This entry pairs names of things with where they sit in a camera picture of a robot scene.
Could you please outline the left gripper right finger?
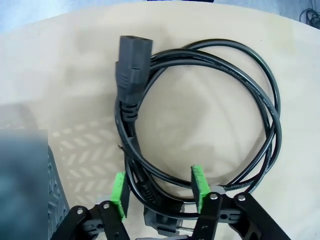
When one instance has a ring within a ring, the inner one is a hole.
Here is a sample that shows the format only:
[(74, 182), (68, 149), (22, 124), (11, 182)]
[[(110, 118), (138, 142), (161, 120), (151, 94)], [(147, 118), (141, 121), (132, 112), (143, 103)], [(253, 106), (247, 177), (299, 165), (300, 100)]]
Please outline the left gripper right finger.
[(191, 167), (191, 189), (199, 213), (192, 240), (213, 240), (218, 223), (228, 224), (242, 240), (290, 238), (251, 194), (229, 197), (222, 186), (211, 188), (199, 165)]

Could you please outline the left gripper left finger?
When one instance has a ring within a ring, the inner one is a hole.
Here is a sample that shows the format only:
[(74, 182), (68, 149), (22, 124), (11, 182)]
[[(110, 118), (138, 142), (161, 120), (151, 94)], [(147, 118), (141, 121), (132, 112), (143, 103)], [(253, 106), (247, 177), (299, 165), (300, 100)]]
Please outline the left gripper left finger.
[(116, 174), (112, 192), (91, 209), (76, 205), (72, 207), (52, 240), (95, 240), (104, 233), (108, 240), (128, 240), (130, 237), (123, 224), (127, 218), (130, 187), (125, 172)]

